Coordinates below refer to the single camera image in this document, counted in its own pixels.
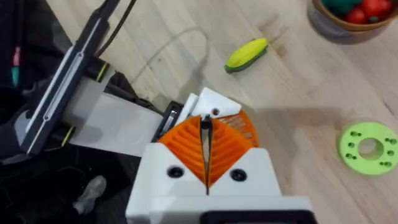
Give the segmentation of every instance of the toy vegetable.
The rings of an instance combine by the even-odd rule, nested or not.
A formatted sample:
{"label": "toy vegetable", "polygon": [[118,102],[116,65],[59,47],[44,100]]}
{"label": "toy vegetable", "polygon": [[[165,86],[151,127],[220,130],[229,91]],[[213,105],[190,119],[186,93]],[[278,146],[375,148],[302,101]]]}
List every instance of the toy vegetable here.
{"label": "toy vegetable", "polygon": [[347,22],[364,24],[366,21],[379,22],[392,10],[391,0],[362,0],[361,4],[351,10],[345,17]]}

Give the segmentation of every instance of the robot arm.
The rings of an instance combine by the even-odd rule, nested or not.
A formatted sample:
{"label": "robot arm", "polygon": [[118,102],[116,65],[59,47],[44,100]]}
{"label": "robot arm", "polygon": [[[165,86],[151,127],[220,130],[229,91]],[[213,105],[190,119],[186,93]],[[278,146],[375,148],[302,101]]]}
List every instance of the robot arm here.
{"label": "robot arm", "polygon": [[[126,210],[128,222],[317,223],[308,198],[282,196],[269,154],[257,146],[240,105],[223,96],[213,104],[218,94],[203,91],[210,94],[190,97],[193,103],[181,112],[202,117],[179,117],[181,123],[146,146]],[[238,114],[211,113],[214,106],[223,112],[229,105]],[[239,119],[246,124],[236,125]]]}

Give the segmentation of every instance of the screw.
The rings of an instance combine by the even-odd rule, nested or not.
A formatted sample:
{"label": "screw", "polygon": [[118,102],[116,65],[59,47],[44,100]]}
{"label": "screw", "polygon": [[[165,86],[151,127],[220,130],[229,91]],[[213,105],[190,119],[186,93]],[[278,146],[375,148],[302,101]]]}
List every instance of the screw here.
{"label": "screw", "polygon": [[234,169],[231,171],[230,176],[233,180],[243,182],[248,178],[246,172],[242,169]]}
{"label": "screw", "polygon": [[171,178],[180,178],[184,175],[184,170],[181,167],[170,167],[167,170],[167,175]]}

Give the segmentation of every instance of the black screw hole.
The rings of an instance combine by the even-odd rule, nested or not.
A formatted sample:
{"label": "black screw hole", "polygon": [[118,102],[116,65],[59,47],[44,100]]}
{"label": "black screw hole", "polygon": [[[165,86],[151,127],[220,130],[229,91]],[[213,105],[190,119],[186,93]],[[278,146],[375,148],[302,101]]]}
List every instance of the black screw hole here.
{"label": "black screw hole", "polygon": [[233,180],[243,182],[248,178],[246,172],[242,169],[234,169],[231,171],[230,176]]}
{"label": "black screw hole", "polygon": [[219,111],[219,109],[214,108],[214,109],[212,109],[211,113],[212,113],[214,116],[217,116],[217,115],[220,114],[220,111]]}
{"label": "black screw hole", "polygon": [[170,167],[167,170],[167,175],[171,178],[180,178],[184,175],[184,170],[181,167]]}

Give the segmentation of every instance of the black fabric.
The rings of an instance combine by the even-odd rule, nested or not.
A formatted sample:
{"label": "black fabric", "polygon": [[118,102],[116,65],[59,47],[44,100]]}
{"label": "black fabric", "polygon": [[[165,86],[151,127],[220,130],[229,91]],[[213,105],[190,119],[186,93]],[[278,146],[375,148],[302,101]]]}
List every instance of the black fabric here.
{"label": "black fabric", "polygon": [[14,54],[14,1],[0,0],[0,88],[13,88],[12,56]]}
{"label": "black fabric", "polygon": [[131,185],[115,153],[76,146],[0,167],[1,223],[95,223],[95,211],[77,215],[72,205],[96,175],[107,180],[96,205]]}

